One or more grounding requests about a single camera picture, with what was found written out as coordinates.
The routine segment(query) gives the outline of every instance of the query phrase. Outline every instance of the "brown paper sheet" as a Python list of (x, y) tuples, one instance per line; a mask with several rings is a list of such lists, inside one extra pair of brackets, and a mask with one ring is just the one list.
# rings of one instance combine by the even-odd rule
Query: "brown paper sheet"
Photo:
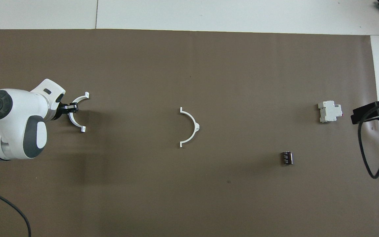
[[(376, 100), (369, 36), (0, 30), (0, 89), (45, 78), (64, 103), (90, 100), (86, 133), (64, 116), (40, 156), (0, 162), (33, 236), (379, 236), (379, 179), (349, 118)], [(320, 124), (325, 100), (344, 116)], [(200, 124), (183, 148), (180, 106)], [(377, 123), (363, 133), (376, 170)], [(0, 236), (26, 233), (0, 201)]]

